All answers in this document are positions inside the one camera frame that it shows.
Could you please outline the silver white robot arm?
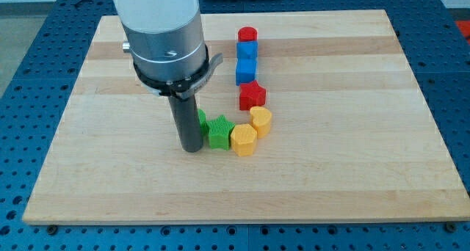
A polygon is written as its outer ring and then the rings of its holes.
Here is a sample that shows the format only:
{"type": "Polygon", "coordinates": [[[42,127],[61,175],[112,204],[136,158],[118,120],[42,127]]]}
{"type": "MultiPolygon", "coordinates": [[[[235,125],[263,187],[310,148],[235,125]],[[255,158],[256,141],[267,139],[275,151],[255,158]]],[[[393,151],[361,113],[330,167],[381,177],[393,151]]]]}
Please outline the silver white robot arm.
{"type": "Polygon", "coordinates": [[[209,56],[199,0],[113,0],[139,79],[159,95],[188,99],[222,54],[209,56]]]}

